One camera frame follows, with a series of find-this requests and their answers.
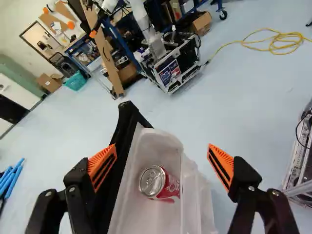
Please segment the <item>clear plastic bin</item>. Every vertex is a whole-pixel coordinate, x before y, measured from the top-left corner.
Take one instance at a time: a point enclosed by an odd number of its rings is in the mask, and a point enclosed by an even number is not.
[[[142,129],[132,145],[108,234],[215,234],[208,183],[184,155],[181,142],[166,132]],[[179,202],[149,200],[139,192],[139,174],[152,165],[180,177]]]

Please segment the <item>can lid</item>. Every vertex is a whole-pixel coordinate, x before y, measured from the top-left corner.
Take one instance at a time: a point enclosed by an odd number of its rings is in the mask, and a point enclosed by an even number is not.
[[[165,179],[164,170],[159,166],[152,166],[141,173],[138,189],[148,197],[155,196],[163,189]]]

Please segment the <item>yellow extension cord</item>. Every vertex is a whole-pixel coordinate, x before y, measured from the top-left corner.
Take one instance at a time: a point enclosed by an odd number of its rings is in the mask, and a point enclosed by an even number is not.
[[[261,32],[261,31],[271,31],[271,32],[276,33],[276,35],[272,36],[272,37],[269,37],[269,38],[262,39],[262,40],[246,41],[247,38],[249,38],[251,35],[256,34],[258,32]],[[267,41],[267,40],[271,40],[269,48],[267,48],[267,49],[261,49],[261,48],[250,46],[250,44],[264,42],[264,41]],[[273,30],[271,28],[262,28],[262,29],[259,29],[259,30],[256,30],[256,31],[250,33],[243,40],[234,40],[234,41],[229,42],[229,43],[227,43],[225,45],[222,45],[219,49],[217,49],[217,51],[209,59],[209,61],[211,61],[214,58],[214,56],[216,56],[216,54],[221,49],[223,49],[225,46],[228,46],[228,45],[234,44],[234,43],[240,43],[242,46],[244,46],[246,48],[257,50],[257,51],[270,51],[274,55],[286,55],[286,54],[290,54],[290,53],[294,52],[296,49],[298,49],[298,47],[303,43],[304,40],[312,42],[311,39],[308,39],[308,38],[304,37],[299,32],[281,33],[281,32],[278,32],[276,30]],[[290,49],[287,52],[282,52],[282,53],[277,52],[280,49],[287,49],[287,48]]]

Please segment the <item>blue pipe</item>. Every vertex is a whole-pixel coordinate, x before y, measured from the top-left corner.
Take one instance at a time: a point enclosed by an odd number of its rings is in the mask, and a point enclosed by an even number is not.
[[[10,178],[11,174],[13,174],[13,170],[10,170],[10,172],[5,176],[3,181],[0,184],[0,189],[6,184],[7,180]]]
[[[3,179],[6,177],[6,175],[11,171],[12,167],[9,166],[5,171],[4,174],[2,175],[1,179],[0,179],[0,184],[3,181]]]
[[[24,158],[22,157],[17,164],[15,165],[15,167],[12,169],[13,172],[16,172],[16,170],[18,169],[18,167],[24,162]]]
[[[21,172],[22,169],[23,169],[23,166],[20,165],[20,166],[18,167],[18,169],[17,169],[15,175],[14,175],[14,178],[13,178],[13,180],[12,180],[12,183],[10,184],[10,187],[9,187],[8,191],[6,192],[6,194],[5,194],[5,196],[4,196],[4,199],[8,199],[8,198],[10,197],[11,192],[12,192],[14,186],[15,186],[15,183],[16,183],[16,181],[17,181],[17,179],[18,179],[18,177],[19,177],[20,172]]]
[[[15,176],[15,173],[12,173],[10,175],[10,177],[8,178],[8,180],[5,182],[5,184],[1,187],[1,189],[0,189],[0,197],[2,196],[2,194],[4,193],[6,188],[9,187],[9,185],[11,184],[11,181],[13,180],[14,176]]]
[[[0,189],[5,185],[6,181],[10,178],[11,174],[16,172],[16,170],[18,169],[18,167],[24,162],[24,158],[22,157],[18,163],[15,165],[15,167],[3,178],[3,180],[1,180],[0,183]]]

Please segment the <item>paper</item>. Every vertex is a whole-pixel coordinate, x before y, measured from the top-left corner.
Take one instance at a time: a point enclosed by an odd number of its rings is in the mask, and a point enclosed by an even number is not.
[[[57,22],[57,21],[52,22],[52,23],[50,24],[50,27],[51,27],[54,31],[61,31],[61,30],[62,30],[62,27],[61,27],[61,25],[60,25],[60,22]]]

